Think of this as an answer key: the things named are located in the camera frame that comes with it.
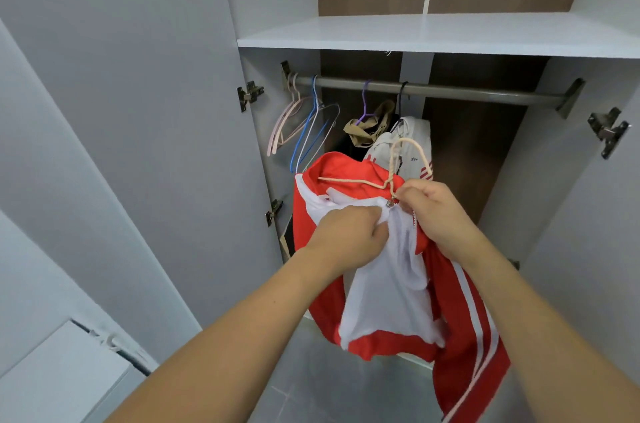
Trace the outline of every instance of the person's left hand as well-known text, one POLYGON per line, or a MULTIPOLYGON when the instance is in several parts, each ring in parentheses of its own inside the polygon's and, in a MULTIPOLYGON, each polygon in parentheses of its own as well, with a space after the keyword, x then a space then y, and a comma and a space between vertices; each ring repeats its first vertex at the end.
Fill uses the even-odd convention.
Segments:
POLYGON ((331 263, 337 275, 373 261, 389 237, 387 223, 380 220, 380 207, 347 206, 323 217, 306 249, 331 263))

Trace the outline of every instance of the tan garment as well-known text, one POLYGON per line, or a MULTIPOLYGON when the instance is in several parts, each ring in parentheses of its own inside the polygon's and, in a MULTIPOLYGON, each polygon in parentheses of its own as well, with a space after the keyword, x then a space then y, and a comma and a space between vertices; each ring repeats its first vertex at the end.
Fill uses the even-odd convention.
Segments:
POLYGON ((376 111, 373 113, 373 116, 365 118, 360 124, 356 124, 358 122, 357 119, 349 121, 344 127, 344 132, 351 138, 351 142, 354 146, 358 148, 368 148, 382 133, 387 131, 389 121, 391 121, 391 115, 395 110, 396 104, 389 99, 378 106, 376 111), (371 133, 367 133, 365 131, 366 129, 373 128, 376 125, 378 125, 378 127, 375 131, 371 133))

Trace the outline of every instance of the person's right arm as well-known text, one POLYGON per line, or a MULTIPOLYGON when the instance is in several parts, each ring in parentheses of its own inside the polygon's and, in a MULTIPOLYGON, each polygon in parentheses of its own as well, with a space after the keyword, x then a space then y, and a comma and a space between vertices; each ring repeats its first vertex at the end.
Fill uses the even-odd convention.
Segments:
POLYGON ((636 422, 640 388, 542 299, 443 183, 409 180, 397 198, 476 285, 539 421, 636 422))

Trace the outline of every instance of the person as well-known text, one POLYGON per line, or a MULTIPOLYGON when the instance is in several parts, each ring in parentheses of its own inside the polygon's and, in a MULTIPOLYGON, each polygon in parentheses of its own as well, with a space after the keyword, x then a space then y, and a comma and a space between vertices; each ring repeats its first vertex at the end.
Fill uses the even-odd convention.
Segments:
MULTIPOLYGON (((524 281, 442 183, 409 180, 403 208, 467 271, 539 421, 640 420, 640 388, 524 281)), ((172 355, 108 423, 247 421, 305 310, 331 281, 378 256, 379 207, 334 210, 270 280, 172 355)))

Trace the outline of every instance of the metal closet rod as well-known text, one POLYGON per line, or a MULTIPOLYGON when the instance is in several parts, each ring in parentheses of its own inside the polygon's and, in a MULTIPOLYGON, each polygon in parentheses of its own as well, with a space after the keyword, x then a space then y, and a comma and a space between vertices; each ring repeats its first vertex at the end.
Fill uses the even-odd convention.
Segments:
MULTIPOLYGON (((289 64, 282 63, 283 82, 287 80, 292 85, 293 74, 289 64)), ((297 76, 296 86, 311 86, 311 76, 297 76)), ((359 79, 342 79, 334 77, 316 76, 316 87, 331 89, 362 90, 366 81, 359 79)), ((403 94, 420 95, 423 97, 443 97, 445 99, 460 99, 462 101, 479 101, 481 103, 519 104, 521 106, 542 106, 555 108, 563 118, 567 118, 580 91, 584 86, 582 79, 576 79, 564 94, 540 94, 537 92, 520 92, 508 90, 478 89, 470 87, 434 86, 429 84, 407 83, 403 94)), ((367 84, 367 91, 389 92, 399 94, 401 82, 371 81, 367 84)))

